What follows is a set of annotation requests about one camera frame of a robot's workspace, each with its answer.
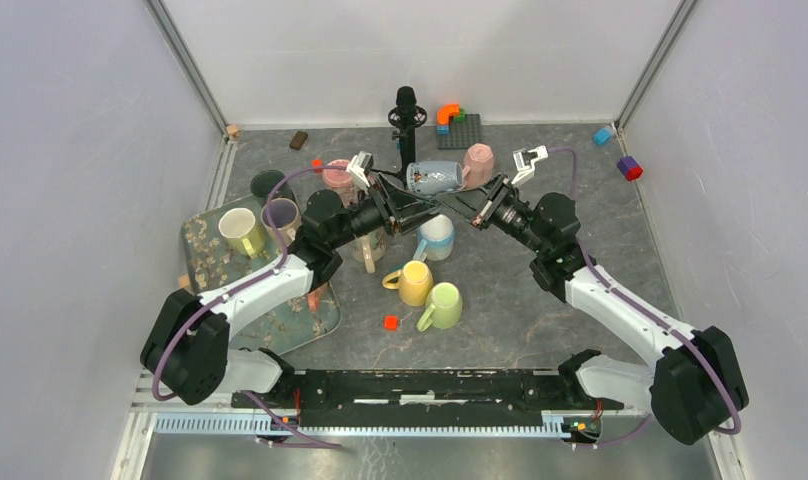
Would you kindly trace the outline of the small grey-blue mug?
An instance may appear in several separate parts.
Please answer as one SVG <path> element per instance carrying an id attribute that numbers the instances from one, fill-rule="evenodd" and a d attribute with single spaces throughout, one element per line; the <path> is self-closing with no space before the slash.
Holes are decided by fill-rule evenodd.
<path id="1" fill-rule="evenodd" d="M 409 191 L 424 196 L 459 190 L 464 185 L 463 167 L 453 161 L 423 161 L 410 164 L 405 171 Z"/>

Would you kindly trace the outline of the iridescent pink mug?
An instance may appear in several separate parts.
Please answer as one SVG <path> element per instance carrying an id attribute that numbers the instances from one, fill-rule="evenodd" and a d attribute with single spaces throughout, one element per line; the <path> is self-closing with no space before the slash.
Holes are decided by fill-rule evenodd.
<path id="1" fill-rule="evenodd" d="M 277 198 L 266 203 L 261 210 L 260 219 L 266 233 L 277 247 L 281 245 L 278 235 L 282 237 L 285 245 L 289 246 L 295 240 L 297 230 L 302 224 L 298 205 L 287 198 Z"/>

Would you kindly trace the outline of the dark green mug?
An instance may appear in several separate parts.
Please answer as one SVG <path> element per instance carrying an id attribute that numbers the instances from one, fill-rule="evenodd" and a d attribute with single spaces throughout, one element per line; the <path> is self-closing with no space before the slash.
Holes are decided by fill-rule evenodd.
<path id="1" fill-rule="evenodd" d="M 283 183 L 278 189 L 276 186 L 281 180 L 285 178 L 285 174 L 279 170 L 264 170 L 254 176 L 250 182 L 250 193 L 254 196 L 257 203 L 263 207 L 269 197 L 269 194 L 274 192 L 274 199 L 287 198 L 296 202 L 294 192 L 288 183 Z"/>

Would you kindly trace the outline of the yellow-green octagonal mug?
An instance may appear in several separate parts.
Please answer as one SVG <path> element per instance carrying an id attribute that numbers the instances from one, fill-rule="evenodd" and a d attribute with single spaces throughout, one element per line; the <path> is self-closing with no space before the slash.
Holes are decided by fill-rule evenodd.
<path id="1" fill-rule="evenodd" d="M 253 211 L 239 207 L 228 210 L 218 222 L 218 230 L 238 253 L 259 257 L 265 249 L 265 234 Z"/>

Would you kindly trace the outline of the salmon flower mug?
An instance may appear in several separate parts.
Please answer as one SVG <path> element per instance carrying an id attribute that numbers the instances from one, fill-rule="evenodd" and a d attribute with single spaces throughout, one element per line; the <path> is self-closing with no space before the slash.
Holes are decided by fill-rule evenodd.
<path id="1" fill-rule="evenodd" d="M 309 292 L 306 296 L 308 308 L 311 312 L 315 313 L 319 310 L 321 301 L 328 291 L 328 284 L 325 283 L 317 289 Z"/>

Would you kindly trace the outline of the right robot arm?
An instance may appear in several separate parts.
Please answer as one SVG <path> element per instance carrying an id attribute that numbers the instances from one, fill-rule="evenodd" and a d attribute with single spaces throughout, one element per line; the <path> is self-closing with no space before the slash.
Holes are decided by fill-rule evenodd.
<path id="1" fill-rule="evenodd" d="M 547 193 L 535 205 L 509 179 L 437 195 L 443 207 L 484 230 L 495 226 L 534 252 L 538 286 L 597 320 L 641 364 L 601 353 L 574 356 L 557 382 L 560 400 L 582 408 L 595 397 L 647 412 L 675 440 L 692 445 L 715 431 L 737 435 L 749 397 L 730 337 L 674 319 L 621 285 L 584 250 L 573 198 Z"/>

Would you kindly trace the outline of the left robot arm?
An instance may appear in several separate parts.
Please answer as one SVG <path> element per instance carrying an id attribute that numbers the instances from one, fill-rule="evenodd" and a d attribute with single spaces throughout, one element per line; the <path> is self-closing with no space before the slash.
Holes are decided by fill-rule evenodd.
<path id="1" fill-rule="evenodd" d="M 403 190 L 383 177 L 362 200 L 345 206 L 330 189 L 313 193 L 295 240 L 260 270 L 224 287 L 170 294 L 140 354 L 158 401 L 197 405 L 216 393 L 253 392 L 270 407 L 286 405 L 293 379 L 274 354 L 229 346 L 253 321 L 327 283 L 343 259 L 339 248 L 383 229 L 408 233 L 438 215 L 437 200 Z"/>

